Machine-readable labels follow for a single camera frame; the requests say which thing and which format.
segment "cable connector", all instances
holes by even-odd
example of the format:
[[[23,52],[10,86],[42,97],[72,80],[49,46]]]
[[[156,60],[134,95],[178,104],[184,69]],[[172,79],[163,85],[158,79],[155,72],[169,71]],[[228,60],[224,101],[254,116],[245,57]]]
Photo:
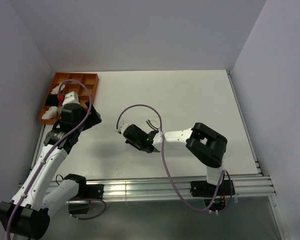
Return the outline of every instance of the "cable connector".
[[[64,96],[62,94],[58,94],[57,98],[60,102],[62,102],[64,100]]]

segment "wooden box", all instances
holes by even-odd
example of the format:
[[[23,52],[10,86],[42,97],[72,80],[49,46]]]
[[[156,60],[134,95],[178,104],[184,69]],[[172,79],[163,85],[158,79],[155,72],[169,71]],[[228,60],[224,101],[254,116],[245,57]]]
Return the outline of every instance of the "wooden box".
[[[91,94],[92,104],[94,104],[94,100],[95,100],[95,96],[96,96],[96,92],[97,92],[98,81],[99,81],[98,74],[96,74],[96,73],[56,72],[54,74],[54,78],[53,78],[52,84],[49,88],[49,91],[47,93],[47,96],[44,100],[40,115],[38,117],[38,120],[42,124],[53,125],[57,121],[58,116],[59,116],[58,113],[54,116],[53,119],[42,119],[42,116],[51,107],[51,105],[46,105],[46,104],[47,104],[47,99],[50,96],[55,95],[55,94],[51,94],[52,89],[54,89],[60,83],[62,83],[64,80],[67,80],[67,79],[75,79],[75,80],[80,81],[82,84],[84,84],[86,86],[86,88],[89,90],[89,92]],[[78,94],[80,104],[87,110],[88,108],[86,107],[85,102],[89,100],[88,93],[78,83],[67,82],[62,91],[62,95],[65,96],[65,94],[70,93],[72,91],[74,91]],[[58,106],[56,106],[56,107],[61,107],[61,106],[62,106],[62,102],[59,102]]]

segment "purple cable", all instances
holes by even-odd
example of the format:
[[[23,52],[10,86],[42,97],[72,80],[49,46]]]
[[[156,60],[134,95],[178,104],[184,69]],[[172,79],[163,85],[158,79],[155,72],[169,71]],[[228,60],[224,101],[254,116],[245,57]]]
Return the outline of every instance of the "purple cable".
[[[100,213],[98,213],[97,215],[94,216],[90,216],[90,217],[80,217],[80,216],[76,216],[76,215],[71,215],[71,217],[75,218],[75,219],[79,219],[79,220],[90,220],[90,219],[95,219],[97,217],[99,217],[101,214],[103,214],[106,209],[107,209],[107,204],[105,201],[101,200],[101,199],[97,199],[97,198],[84,198],[84,199],[79,199],[80,201],[98,201],[104,204],[104,208],[102,209],[102,211]]]
[[[87,87],[85,85],[83,85],[81,82],[79,82],[78,80],[75,80],[75,79],[68,79],[68,80],[65,80],[63,81],[60,86],[59,86],[59,91],[58,91],[58,94],[61,94],[61,87],[67,83],[67,82],[76,82],[77,84],[79,84],[81,87],[83,87],[83,89],[87,92],[88,94],[88,97],[89,97],[89,108],[88,108],[88,111],[86,112],[86,115],[85,117],[83,118],[83,120],[74,128],[72,129],[71,131],[69,131],[67,134],[65,134],[59,141],[57,141],[51,148],[50,150],[46,153],[46,155],[44,156],[43,160],[42,160],[42,163],[39,165],[39,167],[37,168],[37,170],[35,171],[33,177],[31,178],[28,186],[25,188],[24,190],[24,195],[25,196],[22,196],[19,201],[17,202],[17,204],[15,205],[10,217],[9,217],[9,220],[8,220],[8,224],[6,226],[6,238],[7,240],[11,240],[10,238],[10,232],[11,232],[11,225],[12,225],[12,221],[13,221],[13,218],[16,214],[16,211],[17,209],[20,207],[21,203],[23,202],[23,200],[25,199],[26,195],[28,194],[30,188],[32,187],[32,185],[34,184],[35,180],[37,179],[41,169],[43,168],[43,166],[45,165],[47,159],[49,158],[50,154],[56,149],[56,147],[62,143],[67,137],[69,137],[73,132],[75,132],[78,128],[81,127],[82,124],[84,124],[84,122],[87,120],[88,116],[89,116],[89,113],[91,111],[91,108],[92,108],[92,99],[91,99],[91,95],[90,95],[90,92],[89,90],[87,89]]]
[[[118,120],[117,120],[117,122],[116,122],[116,129],[118,130],[118,128],[119,128],[119,122],[120,122],[120,119],[121,119],[122,115],[123,115],[127,110],[129,110],[129,109],[131,109],[131,108],[134,108],[134,107],[145,107],[145,108],[151,109],[151,110],[153,110],[153,111],[156,113],[156,115],[157,115],[158,118],[159,118],[159,122],[160,122],[160,127],[159,127],[159,129],[160,129],[161,136],[162,136],[162,141],[161,141],[161,158],[162,158],[163,166],[164,166],[165,172],[166,172],[166,174],[167,174],[167,176],[168,176],[168,179],[169,179],[169,181],[170,181],[170,183],[171,183],[171,185],[172,185],[174,191],[175,191],[176,194],[178,195],[178,197],[185,203],[185,205],[187,205],[189,208],[191,208],[192,210],[194,210],[194,211],[196,211],[196,212],[203,213],[203,212],[208,211],[209,208],[213,205],[213,203],[214,203],[214,201],[215,201],[215,199],[216,199],[216,197],[217,197],[218,190],[219,190],[219,187],[220,187],[220,185],[221,185],[221,181],[222,181],[222,178],[223,178],[224,174],[226,173],[226,175],[228,176],[229,180],[231,180],[228,171],[227,171],[227,170],[223,170],[223,171],[221,172],[220,177],[219,177],[219,180],[218,180],[218,183],[217,183],[217,185],[216,185],[216,188],[215,188],[215,191],[214,191],[214,194],[213,194],[213,197],[212,197],[212,199],[211,199],[209,205],[208,205],[207,207],[203,208],[203,209],[198,209],[198,208],[193,207],[191,204],[188,203],[187,200],[185,200],[185,199],[183,198],[183,196],[182,196],[181,193],[179,192],[179,190],[178,190],[178,188],[177,188],[177,186],[176,186],[176,184],[175,184],[174,180],[172,179],[171,174],[170,174],[170,172],[169,172],[169,169],[168,169],[168,166],[167,166],[167,162],[166,162],[166,159],[165,159],[165,135],[163,134],[162,118],[161,118],[159,112],[158,112],[157,110],[155,110],[153,107],[151,107],[151,106],[149,106],[149,105],[145,105],[145,104],[135,104],[135,105],[132,105],[132,106],[128,106],[128,107],[127,107],[125,110],[123,110],[122,113],[119,115]],[[223,212],[223,211],[228,207],[229,203],[231,202],[232,196],[233,196],[233,189],[232,189],[232,186],[231,186],[231,195],[230,195],[228,204],[224,207],[224,209],[218,211],[219,213],[220,213],[220,212]]]

